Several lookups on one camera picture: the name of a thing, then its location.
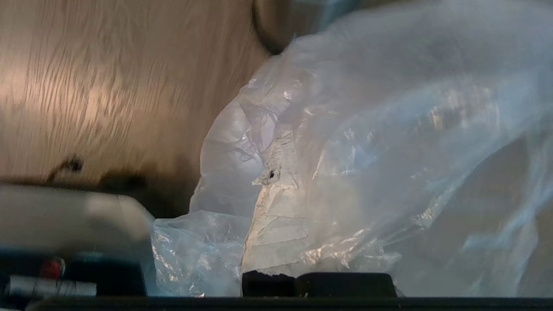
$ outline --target plastic bag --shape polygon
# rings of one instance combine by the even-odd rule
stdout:
[[[251,220],[197,211],[157,219],[152,250],[158,286],[175,296],[240,296],[240,262]]]
[[[253,214],[244,271],[553,296],[552,28],[538,2],[450,0],[298,39],[217,118],[191,210]]]

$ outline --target metal surface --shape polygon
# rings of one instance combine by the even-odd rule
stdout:
[[[254,21],[265,47],[277,54],[294,38],[325,30],[359,5],[359,0],[255,0]]]

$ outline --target clear plastic bag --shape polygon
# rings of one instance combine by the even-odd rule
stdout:
[[[157,219],[152,234],[156,282],[175,296],[240,295],[246,217],[197,211]]]
[[[549,29],[539,2],[445,0],[298,39],[217,118],[191,210],[253,215],[244,271],[553,296]]]

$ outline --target crumpled plastic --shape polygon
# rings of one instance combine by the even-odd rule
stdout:
[[[240,296],[240,264],[251,220],[197,211],[156,219],[156,283],[173,296]]]
[[[190,210],[253,218],[243,271],[553,296],[549,29],[543,3],[444,0],[294,41],[213,124]]]

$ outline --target translucent plastic sheet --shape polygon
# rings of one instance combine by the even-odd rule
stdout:
[[[240,296],[246,217],[207,211],[157,219],[152,250],[158,286],[175,296]]]
[[[191,211],[253,215],[244,271],[553,296],[551,29],[538,2],[416,1],[300,38],[217,118]]]

